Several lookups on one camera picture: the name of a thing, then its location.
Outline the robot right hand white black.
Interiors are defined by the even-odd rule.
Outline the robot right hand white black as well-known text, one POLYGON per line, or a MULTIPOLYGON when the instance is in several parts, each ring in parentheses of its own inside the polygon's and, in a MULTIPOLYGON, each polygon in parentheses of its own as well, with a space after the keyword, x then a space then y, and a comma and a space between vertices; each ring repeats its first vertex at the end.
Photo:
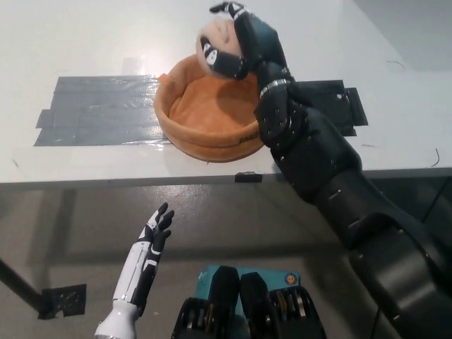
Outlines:
POLYGON ((229 17, 210 22, 198 35, 198 62, 207 72, 235 80, 250 73, 268 81, 291 77, 274 28, 236 1, 209 11, 229 17))

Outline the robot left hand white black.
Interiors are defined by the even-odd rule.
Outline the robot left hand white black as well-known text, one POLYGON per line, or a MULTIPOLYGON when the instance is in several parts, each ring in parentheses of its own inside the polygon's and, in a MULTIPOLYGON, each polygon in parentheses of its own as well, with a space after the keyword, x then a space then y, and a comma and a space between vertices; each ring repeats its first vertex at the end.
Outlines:
POLYGON ((174 211, 163 203, 143 227, 130 248, 114 291, 113 300, 121 300, 143 310, 157 273, 162 251, 171 235, 174 211))

